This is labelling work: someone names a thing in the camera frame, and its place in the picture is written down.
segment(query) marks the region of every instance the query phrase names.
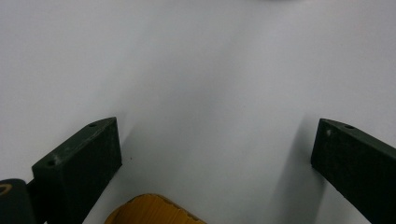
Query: white surface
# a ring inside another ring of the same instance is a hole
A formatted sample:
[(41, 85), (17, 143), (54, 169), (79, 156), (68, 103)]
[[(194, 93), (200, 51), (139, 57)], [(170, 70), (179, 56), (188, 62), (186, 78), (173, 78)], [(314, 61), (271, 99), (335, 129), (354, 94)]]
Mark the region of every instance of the white surface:
[(319, 118), (396, 146), (396, 1), (1, 1), (0, 179), (119, 119), (85, 223), (161, 193), (208, 223), (368, 223), (309, 165)]

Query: screw hole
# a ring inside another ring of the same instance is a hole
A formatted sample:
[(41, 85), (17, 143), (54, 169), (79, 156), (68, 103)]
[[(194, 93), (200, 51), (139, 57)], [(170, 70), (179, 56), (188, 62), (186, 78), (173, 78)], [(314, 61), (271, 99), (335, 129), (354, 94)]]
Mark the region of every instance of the screw hole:
[(48, 166), (54, 166), (54, 165), (56, 165), (56, 161), (49, 161), (49, 162), (47, 163), (47, 165), (48, 165)]
[(10, 184), (0, 185), (0, 196), (7, 194), (11, 189), (12, 189), (12, 185)]
[(350, 125), (346, 125), (345, 127), (348, 128), (348, 129), (355, 129), (355, 127), (350, 126)]

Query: orange object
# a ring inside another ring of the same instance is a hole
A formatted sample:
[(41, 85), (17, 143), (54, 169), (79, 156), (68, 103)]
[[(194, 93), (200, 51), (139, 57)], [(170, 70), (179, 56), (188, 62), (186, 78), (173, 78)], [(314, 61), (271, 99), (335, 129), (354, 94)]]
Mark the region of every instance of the orange object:
[(105, 224), (205, 224), (158, 194), (143, 194), (114, 210)]

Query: black plastic part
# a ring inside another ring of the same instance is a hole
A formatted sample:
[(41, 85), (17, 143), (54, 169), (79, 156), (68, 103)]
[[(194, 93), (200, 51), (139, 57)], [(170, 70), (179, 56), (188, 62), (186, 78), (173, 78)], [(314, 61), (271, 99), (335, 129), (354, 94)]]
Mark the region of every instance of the black plastic part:
[(33, 207), (23, 180), (0, 181), (0, 223), (36, 224)]
[(321, 119), (311, 158), (370, 222), (396, 223), (396, 149), (350, 125)]
[(35, 212), (35, 222), (44, 223), (48, 219), (48, 204), (45, 203), (43, 196), (39, 193), (34, 179), (29, 182), (26, 187), (30, 196), (30, 202), (33, 206), (33, 211)]
[(80, 224), (121, 167), (116, 118), (87, 125), (33, 167), (49, 224)]

